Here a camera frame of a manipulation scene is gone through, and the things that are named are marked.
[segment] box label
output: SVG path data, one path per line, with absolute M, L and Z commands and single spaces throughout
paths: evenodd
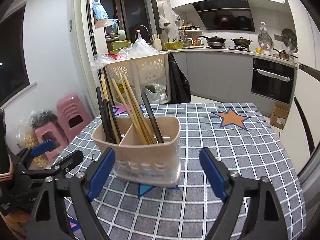
M 280 118 L 280 117 L 278 117 L 277 118 L 277 123 L 279 123 L 279 124 L 285 124 L 285 118 Z

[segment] screw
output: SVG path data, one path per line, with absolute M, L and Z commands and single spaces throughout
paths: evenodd
M 269 178 L 266 176 L 261 177 L 261 180 L 265 183 L 268 183 L 270 181 Z
M 77 178 L 82 178 L 82 177 L 84 177 L 84 175 L 85 175 L 84 171 L 79 171 L 76 173 Z
M 230 171 L 230 176 L 236 178 L 239 176 L 239 173 L 238 171 Z
M 51 177 L 51 176 L 46 177 L 46 178 L 44 179 L 44 181 L 45 181 L 45 182 L 51 182 L 51 181 L 53 181 L 53 177 Z

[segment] gray and white grid tablecloth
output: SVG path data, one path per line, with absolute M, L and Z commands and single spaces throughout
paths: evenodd
M 226 112 L 230 107 L 251 117 L 244 121 L 248 131 L 232 124 L 221 128 L 221 118 L 211 114 Z M 205 146 L 243 177 L 268 176 L 279 197 L 289 239 L 298 237 L 306 226 L 300 183 L 277 135 L 254 104 L 169 104 L 152 108 L 156 116 L 173 115 L 180 121 L 181 190 L 155 188 L 138 199 L 137 184 L 110 174 L 92 206 L 111 240 L 204 239 L 222 207 L 199 163 L 199 151 Z M 84 171 L 92 155 L 95 159 L 101 155 L 91 140 L 100 122 L 100 118 L 94 119 L 60 155 L 59 159 L 76 149 L 83 152 L 84 161 L 71 171 L 72 175 Z M 76 219 L 70 199 L 66 199 L 66 206 L 68 214 Z M 247 211 L 248 199 L 244 199 L 232 239 L 239 238 Z M 84 239 L 80 230 L 75 236 Z

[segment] window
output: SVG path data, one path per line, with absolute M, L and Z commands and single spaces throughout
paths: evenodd
M 23 54 L 25 6 L 0 22 L 0 106 L 30 85 Z
M 100 0 L 109 18 L 119 21 L 119 29 L 125 30 L 128 40 L 135 42 L 134 30 L 144 25 L 150 31 L 145 0 Z M 149 33 L 141 28 L 141 36 L 148 42 Z

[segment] built-in oven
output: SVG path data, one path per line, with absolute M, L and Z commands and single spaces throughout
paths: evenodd
M 289 104 L 293 78 L 293 67 L 253 58 L 252 93 Z

